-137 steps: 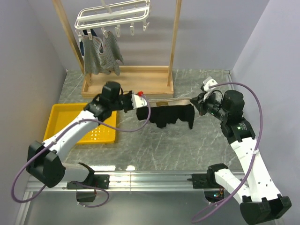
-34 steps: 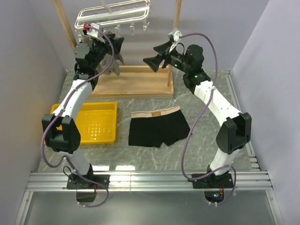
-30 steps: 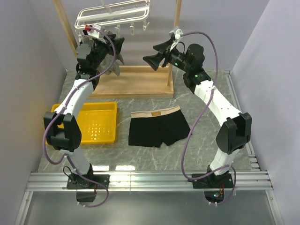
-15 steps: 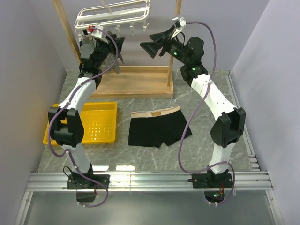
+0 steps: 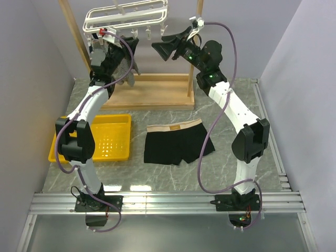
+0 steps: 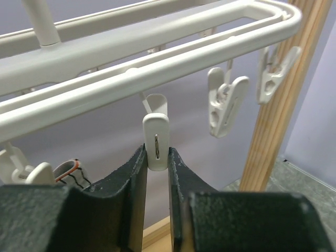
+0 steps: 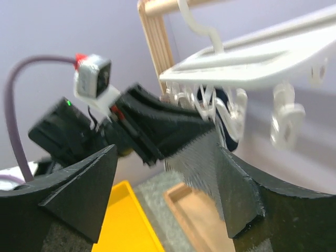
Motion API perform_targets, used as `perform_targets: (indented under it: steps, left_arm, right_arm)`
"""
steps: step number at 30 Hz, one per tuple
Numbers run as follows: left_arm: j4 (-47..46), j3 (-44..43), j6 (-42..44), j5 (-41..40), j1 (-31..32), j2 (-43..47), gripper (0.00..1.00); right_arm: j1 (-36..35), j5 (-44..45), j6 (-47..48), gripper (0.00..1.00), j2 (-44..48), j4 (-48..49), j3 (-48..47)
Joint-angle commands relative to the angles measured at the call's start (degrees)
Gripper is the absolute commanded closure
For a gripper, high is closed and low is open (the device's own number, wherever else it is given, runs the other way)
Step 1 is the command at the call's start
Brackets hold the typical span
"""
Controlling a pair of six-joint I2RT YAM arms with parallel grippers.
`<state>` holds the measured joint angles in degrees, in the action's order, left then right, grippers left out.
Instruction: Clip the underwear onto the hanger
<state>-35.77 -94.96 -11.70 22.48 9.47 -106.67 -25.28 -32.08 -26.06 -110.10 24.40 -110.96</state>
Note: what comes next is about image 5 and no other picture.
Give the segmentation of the black underwear beige waistband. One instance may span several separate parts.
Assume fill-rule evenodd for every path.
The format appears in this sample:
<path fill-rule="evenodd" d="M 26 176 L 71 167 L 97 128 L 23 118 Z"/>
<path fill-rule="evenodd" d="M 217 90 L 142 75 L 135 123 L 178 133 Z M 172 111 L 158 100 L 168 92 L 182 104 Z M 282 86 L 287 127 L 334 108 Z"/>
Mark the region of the black underwear beige waistband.
<path fill-rule="evenodd" d="M 200 156 L 207 131 L 201 119 L 146 128 L 144 163 L 179 165 Z"/>

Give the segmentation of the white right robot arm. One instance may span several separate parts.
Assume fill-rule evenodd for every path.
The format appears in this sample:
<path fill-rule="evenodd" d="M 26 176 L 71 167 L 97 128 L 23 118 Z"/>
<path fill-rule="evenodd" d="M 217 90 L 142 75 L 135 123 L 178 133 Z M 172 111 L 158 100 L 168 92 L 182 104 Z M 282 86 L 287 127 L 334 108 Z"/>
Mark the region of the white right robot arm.
<path fill-rule="evenodd" d="M 209 40 L 203 46 L 194 42 L 196 30 L 163 36 L 152 48 L 167 61 L 179 57 L 199 70 L 196 76 L 200 89 L 220 108 L 221 114 L 232 123 L 236 137 L 232 152 L 237 160 L 236 179 L 231 189 L 232 205 L 242 210 L 250 203 L 250 195 L 256 189 L 257 165 L 268 145 L 270 124 L 267 119 L 255 115 L 232 89 L 232 83 L 223 75 L 220 63 L 223 60 L 222 45 Z M 201 119 L 166 125 L 149 125 L 146 128 L 144 162 L 179 165 L 181 161 L 201 161 L 203 156 L 215 151 Z"/>

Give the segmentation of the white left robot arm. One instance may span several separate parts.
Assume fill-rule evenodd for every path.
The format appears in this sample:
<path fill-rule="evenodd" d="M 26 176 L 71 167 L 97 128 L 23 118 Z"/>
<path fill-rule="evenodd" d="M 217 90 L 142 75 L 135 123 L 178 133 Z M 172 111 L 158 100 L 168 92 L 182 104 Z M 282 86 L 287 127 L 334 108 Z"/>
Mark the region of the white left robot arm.
<path fill-rule="evenodd" d="M 94 211 L 106 205 L 103 185 L 93 164 L 95 140 L 91 124 L 102 105 L 111 98 L 116 84 L 132 74 L 139 39 L 118 37 L 119 46 L 96 37 L 89 46 L 90 84 L 84 98 L 72 113 L 55 123 L 55 158 L 65 174 L 75 173 L 80 182 L 79 199 Z"/>

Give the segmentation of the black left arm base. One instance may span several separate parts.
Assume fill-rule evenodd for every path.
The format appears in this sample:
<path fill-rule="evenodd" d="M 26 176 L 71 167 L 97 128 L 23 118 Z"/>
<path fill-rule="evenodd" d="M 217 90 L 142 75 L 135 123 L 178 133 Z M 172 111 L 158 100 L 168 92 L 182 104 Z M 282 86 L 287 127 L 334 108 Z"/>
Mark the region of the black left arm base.
<path fill-rule="evenodd" d="M 110 213 L 121 212 L 123 196 L 105 195 L 103 185 L 101 185 L 98 194 L 94 194 L 94 196 L 108 204 L 92 198 L 76 186 L 72 186 L 70 192 L 76 198 L 74 211 L 76 213 L 86 213 L 85 221 L 89 228 L 104 227 L 108 222 Z"/>

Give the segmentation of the white plastic clip hanger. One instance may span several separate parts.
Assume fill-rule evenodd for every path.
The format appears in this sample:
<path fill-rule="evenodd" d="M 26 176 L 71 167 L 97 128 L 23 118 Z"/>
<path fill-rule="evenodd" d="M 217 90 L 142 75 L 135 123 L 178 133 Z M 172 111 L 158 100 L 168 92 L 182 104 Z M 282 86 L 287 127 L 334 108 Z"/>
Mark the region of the white plastic clip hanger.
<path fill-rule="evenodd" d="M 151 40 L 151 28 L 159 26 L 160 34 L 164 35 L 169 13 L 168 1 L 113 3 L 112 6 L 97 7 L 87 12 L 82 30 L 89 46 L 94 38 L 102 43 L 103 39 L 99 36 L 101 28 L 114 28 L 118 36 L 124 31 L 130 32 L 134 39 L 138 37 L 139 30 L 144 29 L 145 37 Z"/>

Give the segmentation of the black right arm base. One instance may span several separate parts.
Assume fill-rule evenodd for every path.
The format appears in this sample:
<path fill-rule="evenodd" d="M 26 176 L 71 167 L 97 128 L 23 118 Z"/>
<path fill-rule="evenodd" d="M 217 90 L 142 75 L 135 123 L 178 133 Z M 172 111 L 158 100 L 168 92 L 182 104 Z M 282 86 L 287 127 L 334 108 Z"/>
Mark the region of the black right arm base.
<path fill-rule="evenodd" d="M 255 189 L 244 195 L 236 191 L 229 195 L 217 194 L 210 204 L 215 205 L 217 212 L 229 212 L 230 223 L 241 230 L 253 224 L 253 211 L 258 211 L 257 217 L 261 216 L 262 211 L 262 199 L 255 193 Z"/>

